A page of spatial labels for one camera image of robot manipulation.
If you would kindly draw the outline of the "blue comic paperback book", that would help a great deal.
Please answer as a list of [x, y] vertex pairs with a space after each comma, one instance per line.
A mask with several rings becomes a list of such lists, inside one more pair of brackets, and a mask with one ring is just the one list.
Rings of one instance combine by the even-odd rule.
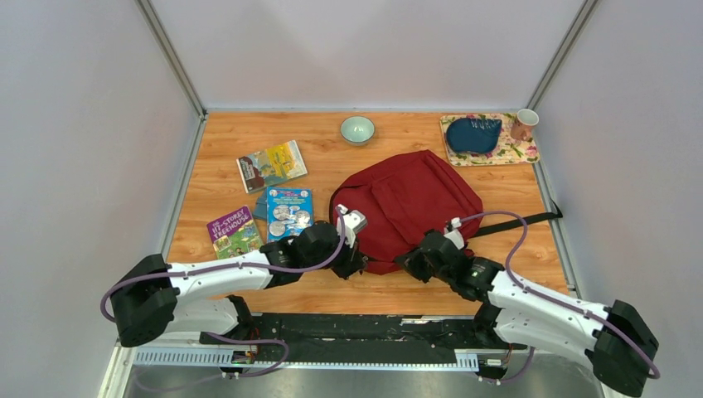
[[313, 224], [312, 191], [269, 187], [265, 193], [267, 242], [299, 235]]

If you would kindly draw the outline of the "dark red student backpack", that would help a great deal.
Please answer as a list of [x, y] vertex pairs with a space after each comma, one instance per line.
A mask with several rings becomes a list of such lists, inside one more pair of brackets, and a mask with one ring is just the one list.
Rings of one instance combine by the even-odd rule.
[[387, 158], [351, 175], [332, 194], [328, 216], [335, 208], [357, 210], [367, 220], [357, 234], [367, 271], [390, 274], [400, 270], [395, 258], [411, 251], [430, 230], [442, 230], [454, 217], [466, 218], [459, 231], [469, 239], [518, 228], [518, 220], [482, 226], [482, 199], [447, 162], [429, 150]]

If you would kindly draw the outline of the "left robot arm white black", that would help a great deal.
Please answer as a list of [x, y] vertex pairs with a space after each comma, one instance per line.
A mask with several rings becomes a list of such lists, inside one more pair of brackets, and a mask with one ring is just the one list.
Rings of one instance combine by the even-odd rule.
[[223, 260], [168, 263], [160, 254], [148, 255], [109, 289], [101, 310], [115, 323], [124, 347], [174, 332], [198, 332], [202, 342], [222, 336], [241, 344], [252, 336], [254, 324], [238, 292], [292, 284], [318, 269], [341, 279], [362, 271], [366, 262], [356, 236], [365, 227], [366, 220], [353, 212], [335, 225], [317, 221], [299, 235]]

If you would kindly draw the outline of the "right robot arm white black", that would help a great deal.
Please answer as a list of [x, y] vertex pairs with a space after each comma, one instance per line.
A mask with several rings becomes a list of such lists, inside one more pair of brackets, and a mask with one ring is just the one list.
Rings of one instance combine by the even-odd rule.
[[547, 289], [507, 265], [469, 255], [452, 233], [426, 233], [395, 262], [420, 281], [439, 279], [463, 299], [479, 302], [473, 336], [483, 347], [502, 341], [554, 353], [631, 397], [661, 375], [653, 363], [658, 340], [630, 303], [594, 303]]

